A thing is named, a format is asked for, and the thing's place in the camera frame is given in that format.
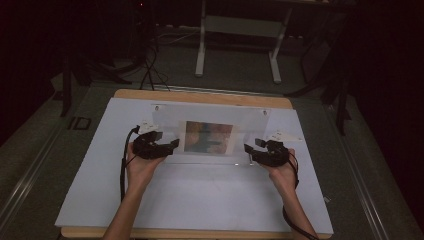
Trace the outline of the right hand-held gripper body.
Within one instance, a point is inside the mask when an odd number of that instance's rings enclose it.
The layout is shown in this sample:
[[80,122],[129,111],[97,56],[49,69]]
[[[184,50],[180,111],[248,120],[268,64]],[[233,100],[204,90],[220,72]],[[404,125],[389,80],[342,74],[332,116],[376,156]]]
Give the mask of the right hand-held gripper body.
[[265,151],[260,151],[260,160],[257,162],[268,167],[279,167],[289,162],[288,148],[284,145],[289,141],[302,141],[302,138],[290,135],[281,130],[268,135],[265,139]]

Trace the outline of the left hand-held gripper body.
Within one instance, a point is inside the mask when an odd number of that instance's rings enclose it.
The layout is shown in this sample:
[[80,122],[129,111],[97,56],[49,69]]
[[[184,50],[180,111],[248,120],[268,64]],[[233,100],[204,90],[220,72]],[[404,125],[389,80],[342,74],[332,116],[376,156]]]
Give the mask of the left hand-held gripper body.
[[168,156],[165,146],[158,144],[159,140],[152,139],[152,132],[159,131],[159,127],[153,123],[143,121],[137,129],[138,137],[133,142],[133,153],[143,159],[157,159]]

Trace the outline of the photo card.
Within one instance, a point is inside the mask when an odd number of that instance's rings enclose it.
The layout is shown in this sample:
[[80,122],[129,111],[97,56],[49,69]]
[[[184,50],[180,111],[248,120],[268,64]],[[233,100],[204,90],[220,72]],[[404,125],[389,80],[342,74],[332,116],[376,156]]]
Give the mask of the photo card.
[[200,154],[230,154],[234,147],[234,130],[231,124],[187,121],[183,149]]

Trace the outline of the clear acrylic photo frame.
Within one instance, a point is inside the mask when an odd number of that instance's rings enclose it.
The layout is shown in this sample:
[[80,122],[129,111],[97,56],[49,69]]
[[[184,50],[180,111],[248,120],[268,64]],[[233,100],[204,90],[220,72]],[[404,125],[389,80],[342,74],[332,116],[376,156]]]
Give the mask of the clear acrylic photo frame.
[[[265,134],[271,110],[269,108],[243,107],[231,105],[207,104],[155,104],[153,106],[153,122],[163,132],[163,142],[179,139],[179,147],[168,158],[172,164],[249,164],[251,161],[244,151],[244,145],[252,146],[256,138]],[[187,121],[231,124],[233,131],[233,151],[227,155],[200,154],[185,152],[184,130]]]

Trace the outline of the person's right hand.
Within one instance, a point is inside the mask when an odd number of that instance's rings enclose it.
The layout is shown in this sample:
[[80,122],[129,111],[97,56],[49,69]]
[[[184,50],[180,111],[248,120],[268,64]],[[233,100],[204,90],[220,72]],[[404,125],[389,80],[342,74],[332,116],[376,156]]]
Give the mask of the person's right hand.
[[282,197],[293,195],[298,184],[298,161],[295,150],[289,148],[289,162],[279,167],[268,167],[269,177]]

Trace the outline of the person's left hand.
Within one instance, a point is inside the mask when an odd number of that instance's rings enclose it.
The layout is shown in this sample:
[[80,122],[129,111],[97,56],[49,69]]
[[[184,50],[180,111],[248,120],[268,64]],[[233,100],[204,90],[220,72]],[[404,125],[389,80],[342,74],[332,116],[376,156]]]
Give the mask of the person's left hand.
[[127,147],[127,160],[125,163],[128,179],[127,192],[143,194],[153,178],[156,168],[164,160],[164,157],[146,160],[135,155],[133,153],[133,143],[130,142]]

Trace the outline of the wooden table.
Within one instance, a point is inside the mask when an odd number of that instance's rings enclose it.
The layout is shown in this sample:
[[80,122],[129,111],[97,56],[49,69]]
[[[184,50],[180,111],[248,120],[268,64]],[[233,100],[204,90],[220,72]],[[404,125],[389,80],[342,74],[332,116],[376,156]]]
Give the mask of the wooden table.
[[[282,108],[292,109],[291,103],[287,99],[272,97],[253,97],[240,95],[207,94],[207,93],[187,93],[187,92],[161,92],[161,91],[143,91],[143,90],[124,90],[117,91],[111,98],[141,99],[183,102],[190,104],[208,104],[208,105],[231,105],[257,108]],[[124,145],[129,140],[130,135],[124,141]],[[106,227],[68,227],[61,229],[63,236],[68,238],[95,238],[100,237],[105,232]],[[260,233],[253,231],[199,231],[199,230],[170,230],[170,229],[137,229],[134,226],[134,236],[139,238],[176,238],[176,239],[282,239],[290,235],[289,231],[277,235],[275,233]]]

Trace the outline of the white table mat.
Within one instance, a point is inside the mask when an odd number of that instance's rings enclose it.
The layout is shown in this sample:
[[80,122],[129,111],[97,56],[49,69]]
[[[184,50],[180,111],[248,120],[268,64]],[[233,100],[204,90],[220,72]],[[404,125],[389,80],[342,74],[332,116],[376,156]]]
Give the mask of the white table mat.
[[[183,102],[113,98],[66,195],[56,226],[106,227],[120,204],[118,178],[124,141],[131,128],[153,122],[155,104]],[[263,137],[281,130],[302,138],[285,142],[299,161],[296,189],[315,231],[325,237],[333,227],[311,161],[298,115],[292,109],[269,108]],[[155,170],[141,201],[137,229],[253,231],[280,235],[289,231],[282,201],[267,171],[254,163],[172,164],[167,157]]]

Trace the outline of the dark tripod stand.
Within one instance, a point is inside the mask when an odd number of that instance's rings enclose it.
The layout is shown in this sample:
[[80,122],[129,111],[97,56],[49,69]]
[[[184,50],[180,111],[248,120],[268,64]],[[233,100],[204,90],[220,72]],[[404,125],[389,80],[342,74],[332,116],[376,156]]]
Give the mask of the dark tripod stand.
[[335,30],[333,37],[326,36],[323,42],[318,45],[311,43],[306,52],[301,56],[301,70],[305,73],[304,62],[312,51],[326,46],[328,51],[319,69],[312,75],[312,80],[299,90],[286,93],[288,97],[300,97],[315,89],[323,88],[320,100],[324,105],[331,105],[337,100],[337,111],[335,124],[338,132],[344,136],[344,121],[349,118],[346,110],[348,84],[351,79],[351,71],[348,69],[347,58],[343,56],[339,43],[340,35],[343,32],[345,21]]

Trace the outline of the black stand with legs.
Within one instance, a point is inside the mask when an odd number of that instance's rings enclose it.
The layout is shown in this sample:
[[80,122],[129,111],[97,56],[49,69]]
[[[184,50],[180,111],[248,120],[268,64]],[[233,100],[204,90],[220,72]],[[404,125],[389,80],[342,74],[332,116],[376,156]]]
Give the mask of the black stand with legs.
[[90,59],[87,55],[79,52],[66,52],[63,54],[63,72],[62,72],[62,90],[57,91],[53,99],[62,102],[62,111],[60,116],[64,117],[72,106],[72,83],[71,78],[75,77],[80,85],[88,86],[92,79],[89,69],[106,77],[108,80],[118,84],[130,84],[130,81],[124,80],[120,74],[132,71],[137,68],[139,61],[120,68],[107,68],[100,63]]

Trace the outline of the black floor bracket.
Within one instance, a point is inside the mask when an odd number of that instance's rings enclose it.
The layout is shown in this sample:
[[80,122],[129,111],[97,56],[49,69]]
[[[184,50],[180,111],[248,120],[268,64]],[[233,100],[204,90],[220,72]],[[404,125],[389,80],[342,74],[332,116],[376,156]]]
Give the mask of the black floor bracket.
[[74,116],[68,124],[68,130],[88,130],[91,126],[92,119],[86,117]]

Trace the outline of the metal floor rail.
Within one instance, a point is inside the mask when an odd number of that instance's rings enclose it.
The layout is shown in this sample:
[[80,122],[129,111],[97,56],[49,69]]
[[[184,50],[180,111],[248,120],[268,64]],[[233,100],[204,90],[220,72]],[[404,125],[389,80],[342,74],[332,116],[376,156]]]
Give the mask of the metal floor rail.
[[347,159],[348,170],[351,175],[351,179],[354,185],[355,192],[358,196],[359,202],[363,208],[363,212],[367,218],[368,225],[374,235],[375,240],[390,240],[386,228],[381,221],[380,214],[376,209],[374,200],[372,199],[370,192],[366,186],[363,175],[360,172],[359,166],[356,163],[356,159],[353,152],[345,139],[342,136],[336,126],[336,110],[332,105],[325,105],[324,111],[328,121],[332,127],[332,131],[335,133],[339,143],[341,144],[342,152]]
[[0,209],[0,229],[6,227],[19,210],[21,204],[25,201],[26,196],[31,191],[44,162],[50,155],[51,149],[63,129],[64,127],[62,125],[58,125],[54,128],[54,130],[49,134],[46,142],[42,145],[41,150],[37,153],[35,159],[29,165],[29,168],[15,185],[11,195],[7,198],[6,203]]

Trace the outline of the white metal desk frame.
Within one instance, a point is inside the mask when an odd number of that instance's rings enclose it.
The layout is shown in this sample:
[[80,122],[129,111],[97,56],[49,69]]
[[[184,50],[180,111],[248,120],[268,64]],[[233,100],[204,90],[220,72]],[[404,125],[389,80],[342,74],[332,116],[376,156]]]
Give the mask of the white metal desk frame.
[[201,18],[200,18],[200,42],[197,55],[195,76],[202,77],[204,73],[206,43],[205,37],[207,32],[236,34],[245,36],[268,37],[276,40],[275,47],[268,53],[269,64],[275,84],[282,83],[280,69],[278,65],[278,54],[285,37],[293,8],[289,7],[284,14],[281,22],[243,19],[234,17],[224,17],[216,15],[208,15],[206,13],[207,0],[201,2]]

